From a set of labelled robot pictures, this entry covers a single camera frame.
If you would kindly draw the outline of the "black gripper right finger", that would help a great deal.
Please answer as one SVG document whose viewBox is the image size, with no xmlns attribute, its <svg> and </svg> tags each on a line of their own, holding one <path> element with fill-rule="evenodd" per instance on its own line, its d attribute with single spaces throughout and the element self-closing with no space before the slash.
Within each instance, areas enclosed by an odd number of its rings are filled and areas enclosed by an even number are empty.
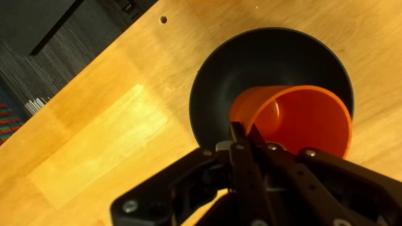
<svg viewBox="0 0 402 226">
<path fill-rule="evenodd" d="M 270 226 L 402 226 L 401 182 L 315 148 L 292 154 L 258 129 L 248 144 Z"/>
</svg>

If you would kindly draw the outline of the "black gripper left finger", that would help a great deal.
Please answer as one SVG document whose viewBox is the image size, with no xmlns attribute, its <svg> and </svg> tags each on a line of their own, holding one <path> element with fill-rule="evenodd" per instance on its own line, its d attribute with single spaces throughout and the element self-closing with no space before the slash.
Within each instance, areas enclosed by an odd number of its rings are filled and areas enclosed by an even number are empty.
<svg viewBox="0 0 402 226">
<path fill-rule="evenodd" d="M 197 208 L 229 189 L 243 226 L 266 226 L 269 206 L 259 167 L 240 123 L 230 124 L 231 139 L 222 150 L 197 148 L 111 204 L 113 226 L 180 226 Z"/>
</svg>

